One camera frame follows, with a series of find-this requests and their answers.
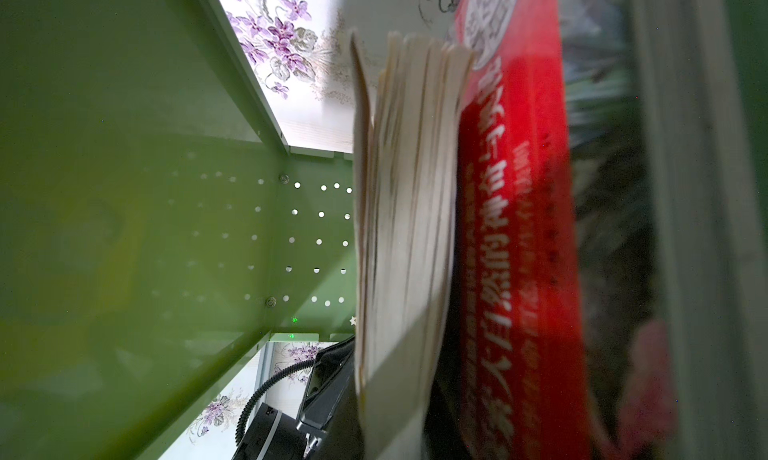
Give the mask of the green nature encyclopedia book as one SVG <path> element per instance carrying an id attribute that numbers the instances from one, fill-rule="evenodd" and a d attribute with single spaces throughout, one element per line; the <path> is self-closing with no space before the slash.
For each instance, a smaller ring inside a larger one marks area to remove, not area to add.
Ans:
<path id="1" fill-rule="evenodd" d="M 726 0 L 455 0 L 475 56 L 442 459 L 763 459 L 767 245 Z"/>

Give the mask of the green metal bookshelf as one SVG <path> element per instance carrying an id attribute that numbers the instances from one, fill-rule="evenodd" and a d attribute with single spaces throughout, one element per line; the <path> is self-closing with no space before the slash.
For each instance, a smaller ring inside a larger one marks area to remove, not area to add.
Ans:
<path id="1" fill-rule="evenodd" d="M 218 0 L 1 0 L 2 457 L 157 457 L 270 334 L 350 333 L 350 184 Z"/>

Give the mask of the yellow cartoon cover book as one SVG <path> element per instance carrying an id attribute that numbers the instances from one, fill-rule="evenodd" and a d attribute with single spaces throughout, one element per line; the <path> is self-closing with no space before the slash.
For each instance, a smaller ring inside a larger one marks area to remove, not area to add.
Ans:
<path id="1" fill-rule="evenodd" d="M 363 455 L 418 459 L 450 303 L 458 132 L 472 52 L 392 32 L 375 91 L 357 47 L 350 56 Z"/>

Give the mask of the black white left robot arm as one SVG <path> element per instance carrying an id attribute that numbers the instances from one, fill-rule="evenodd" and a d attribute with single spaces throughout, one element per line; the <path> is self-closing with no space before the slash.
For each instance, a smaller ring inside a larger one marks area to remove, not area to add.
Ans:
<path id="1" fill-rule="evenodd" d="M 353 415 L 355 338 L 321 349 L 272 375 L 251 396 L 235 431 L 235 459 L 362 459 L 363 440 Z M 309 372 L 298 412 L 270 406 L 262 397 L 274 385 Z"/>

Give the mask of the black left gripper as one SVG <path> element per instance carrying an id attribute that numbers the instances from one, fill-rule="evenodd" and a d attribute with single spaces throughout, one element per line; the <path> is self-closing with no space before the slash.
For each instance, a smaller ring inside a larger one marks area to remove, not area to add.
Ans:
<path id="1" fill-rule="evenodd" d="M 355 338 L 321 349 L 312 362 L 297 429 L 307 435 L 306 459 L 361 459 L 354 373 Z"/>

